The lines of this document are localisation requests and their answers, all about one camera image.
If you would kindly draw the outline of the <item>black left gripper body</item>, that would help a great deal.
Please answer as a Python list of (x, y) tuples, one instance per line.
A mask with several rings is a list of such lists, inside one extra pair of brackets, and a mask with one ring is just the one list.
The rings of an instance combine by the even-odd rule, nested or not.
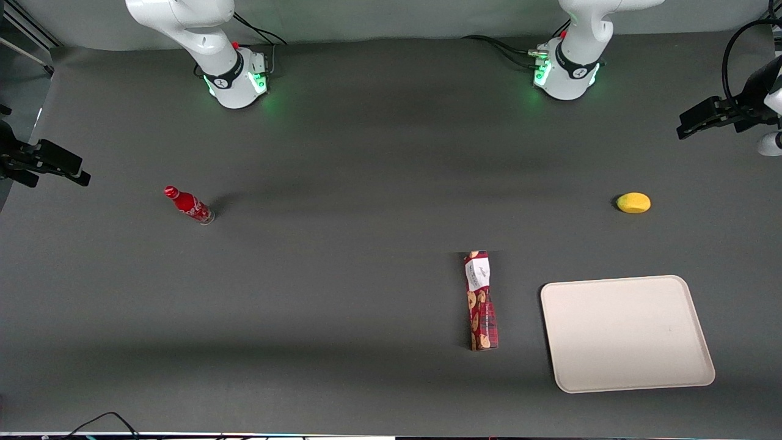
[(781, 56), (777, 56), (752, 73), (738, 95), (733, 95), (725, 83), (725, 98), (733, 114), (736, 133), (743, 133), (757, 125), (777, 125), (780, 122), (779, 109), (773, 109), (765, 103), (768, 95), (780, 91), (777, 87), (780, 64)]

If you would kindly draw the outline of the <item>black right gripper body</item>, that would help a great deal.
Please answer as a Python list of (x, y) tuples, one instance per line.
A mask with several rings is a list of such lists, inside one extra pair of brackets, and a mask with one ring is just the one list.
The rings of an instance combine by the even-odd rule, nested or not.
[(20, 166), (19, 162), (25, 158), (24, 149), (27, 144), (17, 139), (10, 125), (4, 122), (4, 118), (11, 113), (12, 110), (7, 106), (1, 106), (1, 180), (8, 183), (13, 181), (29, 188), (35, 188), (39, 176)]

